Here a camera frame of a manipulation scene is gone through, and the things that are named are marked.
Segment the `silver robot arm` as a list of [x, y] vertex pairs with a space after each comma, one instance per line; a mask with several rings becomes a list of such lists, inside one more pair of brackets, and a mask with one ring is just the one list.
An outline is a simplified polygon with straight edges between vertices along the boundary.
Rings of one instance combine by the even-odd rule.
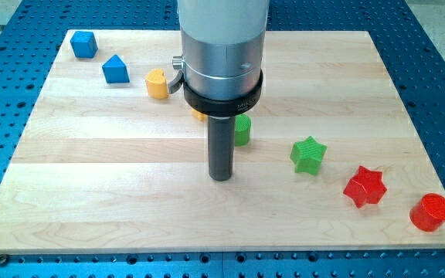
[[211, 117], [251, 109], [263, 84], [269, 0], [178, 0], [182, 54], [172, 60], [168, 92]]

